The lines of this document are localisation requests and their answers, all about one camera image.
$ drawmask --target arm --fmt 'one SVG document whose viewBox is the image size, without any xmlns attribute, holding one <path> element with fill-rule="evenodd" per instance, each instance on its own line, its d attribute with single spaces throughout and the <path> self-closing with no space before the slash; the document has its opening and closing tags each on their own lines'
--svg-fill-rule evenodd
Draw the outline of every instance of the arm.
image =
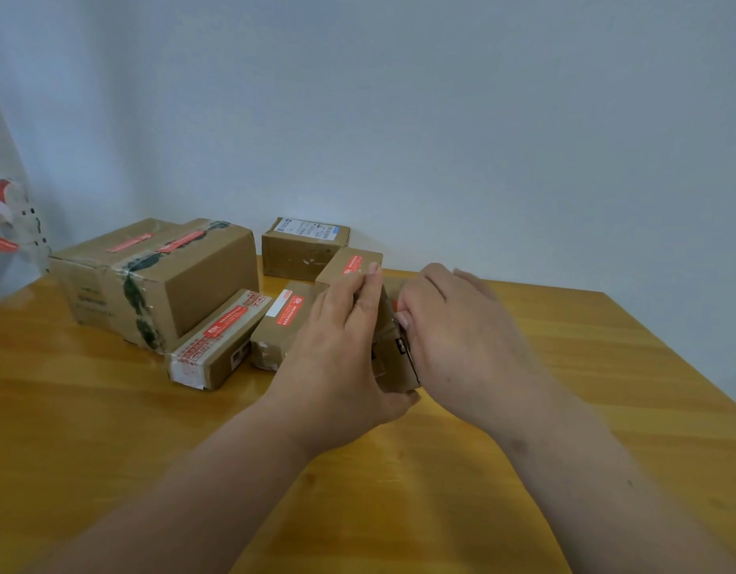
<svg viewBox="0 0 736 574">
<path fill-rule="evenodd" d="M 375 383 L 381 290 L 378 265 L 331 286 L 266 395 L 33 572 L 228 572 L 309 461 L 418 401 Z"/>
<path fill-rule="evenodd" d="M 422 385 L 500 445 L 573 572 L 736 572 L 736 560 L 540 365 L 484 282 L 432 264 L 398 307 Z"/>
</svg>

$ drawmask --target white perforated metal post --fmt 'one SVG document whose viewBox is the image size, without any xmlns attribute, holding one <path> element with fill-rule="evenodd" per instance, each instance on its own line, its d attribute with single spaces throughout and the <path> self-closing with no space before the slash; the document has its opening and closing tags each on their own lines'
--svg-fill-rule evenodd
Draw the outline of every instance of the white perforated metal post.
<svg viewBox="0 0 736 574">
<path fill-rule="evenodd" d="M 26 253 L 38 270 L 45 273 L 49 270 L 47 235 L 41 215 L 30 200 L 27 174 L 1 110 L 0 179 L 8 179 L 12 183 L 4 192 L 5 203 L 12 215 L 11 222 L 4 224 L 6 237 L 20 244 L 20 252 Z"/>
</svg>

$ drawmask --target wall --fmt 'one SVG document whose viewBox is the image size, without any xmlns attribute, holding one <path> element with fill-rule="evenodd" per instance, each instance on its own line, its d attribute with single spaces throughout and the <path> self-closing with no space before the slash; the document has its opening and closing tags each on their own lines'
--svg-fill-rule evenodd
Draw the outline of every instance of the wall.
<svg viewBox="0 0 736 574">
<path fill-rule="evenodd" d="M 736 398 L 736 0 L 0 0 L 0 98 L 55 246 L 339 221 L 603 290 Z"/>
</svg>

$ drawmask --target table top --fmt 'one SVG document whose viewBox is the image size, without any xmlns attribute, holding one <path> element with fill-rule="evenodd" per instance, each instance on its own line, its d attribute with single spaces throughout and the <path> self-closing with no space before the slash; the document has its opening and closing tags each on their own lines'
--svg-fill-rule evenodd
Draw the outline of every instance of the table top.
<svg viewBox="0 0 736 574">
<path fill-rule="evenodd" d="M 736 552 L 736 404 L 600 292 L 492 287 L 554 375 Z M 2 300 L 0 572 L 141 491 L 271 378 L 246 361 L 215 393 L 172 383 L 160 356 L 76 325 L 50 278 Z M 421 393 L 315 460 L 236 571 L 569 572 L 503 453 Z"/>
</svg>

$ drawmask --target fingernail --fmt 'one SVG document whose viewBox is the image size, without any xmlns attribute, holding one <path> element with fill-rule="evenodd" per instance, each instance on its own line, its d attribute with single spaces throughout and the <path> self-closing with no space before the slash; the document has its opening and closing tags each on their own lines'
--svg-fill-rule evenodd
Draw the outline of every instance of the fingernail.
<svg viewBox="0 0 736 574">
<path fill-rule="evenodd" d="M 408 327 L 408 317 L 405 316 L 402 312 L 397 313 L 397 322 L 399 322 L 400 326 L 403 328 Z"/>
</svg>

